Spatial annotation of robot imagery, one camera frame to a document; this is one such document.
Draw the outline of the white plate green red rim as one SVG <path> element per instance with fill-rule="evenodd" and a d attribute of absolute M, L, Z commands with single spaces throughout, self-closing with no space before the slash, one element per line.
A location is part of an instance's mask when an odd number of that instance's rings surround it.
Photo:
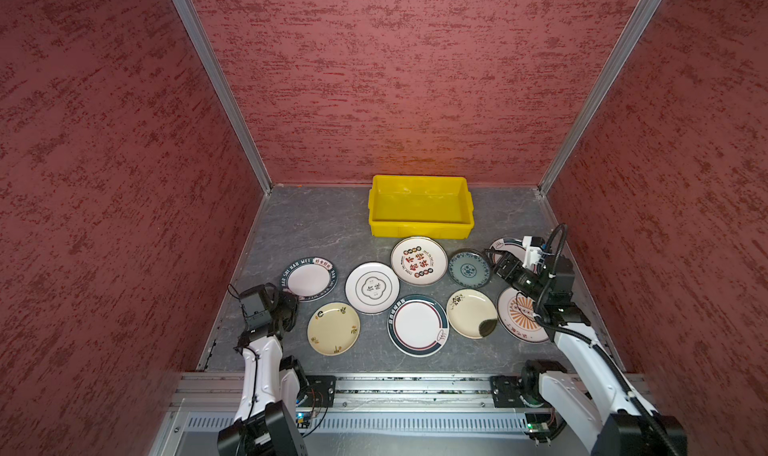
<path fill-rule="evenodd" d="M 515 258 L 525 267 L 527 248 L 523 241 L 514 238 L 500 238 L 494 241 L 486 250 L 486 256 L 491 262 L 491 267 L 496 269 L 499 263 L 508 256 L 508 260 Z"/>

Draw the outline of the white plate green lettered rim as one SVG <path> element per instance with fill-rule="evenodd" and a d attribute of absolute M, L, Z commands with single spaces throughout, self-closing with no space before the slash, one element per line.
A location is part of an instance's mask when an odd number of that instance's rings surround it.
<path fill-rule="evenodd" d="M 331 261 L 309 257 L 291 263 L 281 274 L 280 286 L 300 302 L 311 302 L 330 294 L 337 281 L 336 267 Z"/>

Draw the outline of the cream plate small flowers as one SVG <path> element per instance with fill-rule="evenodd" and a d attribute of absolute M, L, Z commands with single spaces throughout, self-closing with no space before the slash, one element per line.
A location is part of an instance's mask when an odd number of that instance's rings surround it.
<path fill-rule="evenodd" d="M 329 303 L 310 318 L 307 339 L 310 347 L 323 356 L 338 356 L 353 347 L 361 331 L 355 309 L 344 303 Z"/>

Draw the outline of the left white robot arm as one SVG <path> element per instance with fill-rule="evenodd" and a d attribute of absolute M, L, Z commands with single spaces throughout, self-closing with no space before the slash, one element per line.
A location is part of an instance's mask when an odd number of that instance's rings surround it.
<path fill-rule="evenodd" d="M 296 401 L 307 386 L 299 361 L 283 354 L 282 339 L 296 324 L 298 299 L 271 283 L 235 298 L 245 328 L 235 350 L 245 368 L 242 395 L 233 423 L 221 430 L 221 455 L 306 455 L 296 424 Z"/>

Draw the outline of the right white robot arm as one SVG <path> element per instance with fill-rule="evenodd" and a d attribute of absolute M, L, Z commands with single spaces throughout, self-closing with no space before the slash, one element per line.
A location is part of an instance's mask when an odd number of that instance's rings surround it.
<path fill-rule="evenodd" d="M 572 301 L 575 275 L 559 275 L 560 256 L 537 272 L 506 251 L 487 249 L 493 272 L 515 294 L 533 300 L 533 321 L 563 353 L 575 373 L 548 361 L 528 362 L 522 392 L 549 404 L 592 455 L 686 455 L 681 423 L 662 415 L 604 349 L 591 322 Z"/>

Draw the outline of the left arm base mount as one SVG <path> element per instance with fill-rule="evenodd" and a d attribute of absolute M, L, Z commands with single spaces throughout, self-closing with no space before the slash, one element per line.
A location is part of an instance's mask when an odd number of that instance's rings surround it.
<path fill-rule="evenodd" d="M 309 375 L 296 397 L 298 408 L 331 408 L 334 406 L 337 377 Z"/>

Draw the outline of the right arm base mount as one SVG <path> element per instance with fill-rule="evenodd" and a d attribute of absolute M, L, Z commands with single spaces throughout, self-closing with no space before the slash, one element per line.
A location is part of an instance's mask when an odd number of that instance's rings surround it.
<path fill-rule="evenodd" d="M 493 404 L 497 409 L 540 408 L 543 406 L 541 401 L 523 393 L 522 383 L 517 376 L 491 376 L 489 383 Z"/>

